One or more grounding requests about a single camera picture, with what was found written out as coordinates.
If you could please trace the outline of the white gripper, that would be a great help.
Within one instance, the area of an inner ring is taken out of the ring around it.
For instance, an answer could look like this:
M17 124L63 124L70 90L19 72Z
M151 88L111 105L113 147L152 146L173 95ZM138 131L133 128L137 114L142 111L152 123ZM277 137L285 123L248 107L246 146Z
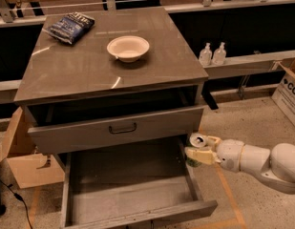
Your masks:
M209 135L206 143L210 148L208 150L200 150L194 147L185 148L186 161L190 166L220 163L220 166L225 170L239 172L241 153L244 146L242 141L234 139L221 141L219 137Z

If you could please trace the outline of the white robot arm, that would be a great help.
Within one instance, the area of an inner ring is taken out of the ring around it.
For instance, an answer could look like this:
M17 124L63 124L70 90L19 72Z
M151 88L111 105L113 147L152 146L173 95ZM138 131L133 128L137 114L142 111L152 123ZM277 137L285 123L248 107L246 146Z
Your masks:
M295 194L295 145L277 144L272 149L245 144L235 139L222 140L216 136L191 134L185 154L194 162L218 163L231 172L251 175L263 185Z

